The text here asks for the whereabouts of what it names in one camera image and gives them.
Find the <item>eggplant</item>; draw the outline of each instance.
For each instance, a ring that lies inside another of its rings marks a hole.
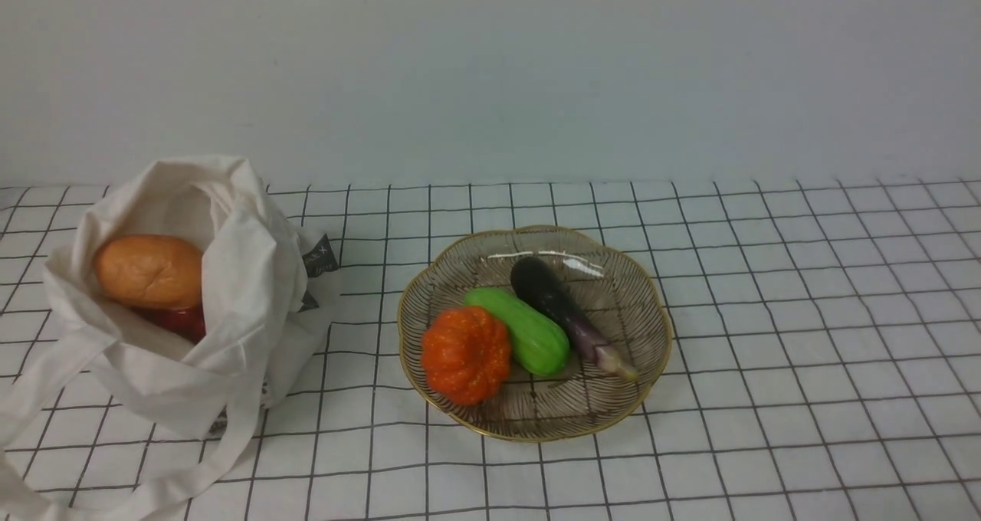
[[[529,256],[514,263],[511,288],[519,299],[557,323],[579,356],[604,372],[620,375],[630,382],[637,380],[637,369],[589,322],[586,313],[569,297],[563,283],[542,259]]]

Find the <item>red fruit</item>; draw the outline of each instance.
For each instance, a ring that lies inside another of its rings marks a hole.
[[[204,325],[204,309],[200,306],[185,308],[182,310],[162,310],[139,308],[133,309],[136,314],[153,323],[154,326],[167,329],[168,332],[176,333],[190,342],[197,344],[204,339],[206,329]]]

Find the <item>striped plate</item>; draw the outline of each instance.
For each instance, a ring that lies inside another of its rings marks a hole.
[[[511,267],[529,254],[550,264],[640,378],[621,380],[573,353],[565,370],[552,378],[532,377],[512,363],[498,395],[476,406],[453,405],[426,384],[423,333],[441,311],[461,306],[473,287],[510,290]],[[577,231],[539,225],[484,231],[446,248],[402,295],[399,336],[405,375],[432,405],[478,433],[542,443],[602,431],[637,409],[664,371],[674,330],[658,288],[637,262]]]

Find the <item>white cloth bag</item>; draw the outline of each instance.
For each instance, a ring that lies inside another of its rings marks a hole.
[[[197,346],[100,297],[92,257],[123,234],[176,235],[204,250],[208,332]],[[92,206],[74,244],[45,265],[47,297],[66,333],[0,398],[0,510],[29,520],[137,521],[202,493],[235,465],[260,409],[285,396],[322,346],[337,269],[326,235],[301,234],[242,159],[155,162]],[[46,499],[25,486],[3,449],[86,367],[123,407],[182,436],[203,438],[218,416],[221,426],[227,419],[220,443],[199,465],[147,480],[110,511]]]

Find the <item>bread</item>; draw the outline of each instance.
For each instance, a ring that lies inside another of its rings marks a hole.
[[[201,304],[201,250],[169,235],[127,235],[95,254],[102,291],[132,307],[179,310]]]

